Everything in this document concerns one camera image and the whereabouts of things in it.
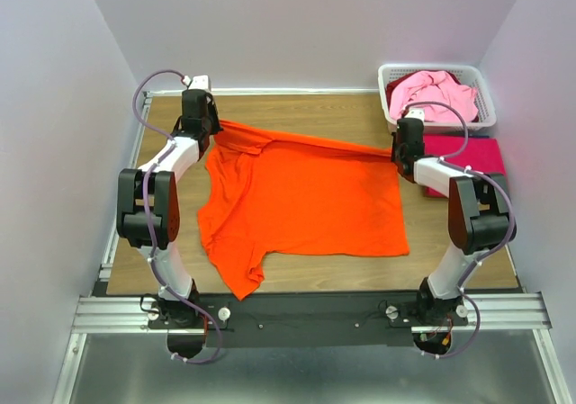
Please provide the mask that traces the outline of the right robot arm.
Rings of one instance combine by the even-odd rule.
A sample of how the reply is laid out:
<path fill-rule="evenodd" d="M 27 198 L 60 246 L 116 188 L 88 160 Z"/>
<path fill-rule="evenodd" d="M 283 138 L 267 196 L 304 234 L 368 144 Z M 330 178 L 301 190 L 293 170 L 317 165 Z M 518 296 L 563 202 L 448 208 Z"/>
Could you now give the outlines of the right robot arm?
<path fill-rule="evenodd" d="M 432 325 L 455 312 L 483 260 L 516 236 L 507 180 L 503 174 L 484 174 L 427 155 L 424 122 L 412 117 L 397 120 L 391 161 L 404 179 L 448 200 L 450 244 L 419 286 L 413 305 L 416 319 Z"/>

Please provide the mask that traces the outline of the orange t-shirt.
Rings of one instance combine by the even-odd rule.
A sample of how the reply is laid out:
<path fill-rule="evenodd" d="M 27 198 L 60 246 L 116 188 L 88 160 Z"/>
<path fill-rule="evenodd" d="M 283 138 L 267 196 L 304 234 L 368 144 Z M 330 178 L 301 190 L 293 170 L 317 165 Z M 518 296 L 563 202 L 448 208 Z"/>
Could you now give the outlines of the orange t-shirt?
<path fill-rule="evenodd" d="M 224 121 L 205 166 L 211 194 L 198 213 L 202 247 L 239 300 L 264 281 L 270 253 L 410 251 L 388 149 Z"/>

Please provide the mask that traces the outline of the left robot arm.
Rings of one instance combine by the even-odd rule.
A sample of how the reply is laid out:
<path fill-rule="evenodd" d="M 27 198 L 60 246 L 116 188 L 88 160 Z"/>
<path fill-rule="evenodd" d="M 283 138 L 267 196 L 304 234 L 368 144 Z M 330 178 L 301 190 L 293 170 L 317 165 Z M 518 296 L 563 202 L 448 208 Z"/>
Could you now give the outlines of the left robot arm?
<path fill-rule="evenodd" d="M 212 93 L 186 89 L 182 114 L 166 135 L 166 145 L 146 164 L 123 169 L 118 176 L 117 233 L 144 257 L 157 281 L 153 312 L 181 328 L 196 321 L 216 323 L 199 307 L 194 279 L 186 272 L 176 244 L 181 221 L 177 184 L 201 160 L 211 136 L 220 131 Z"/>

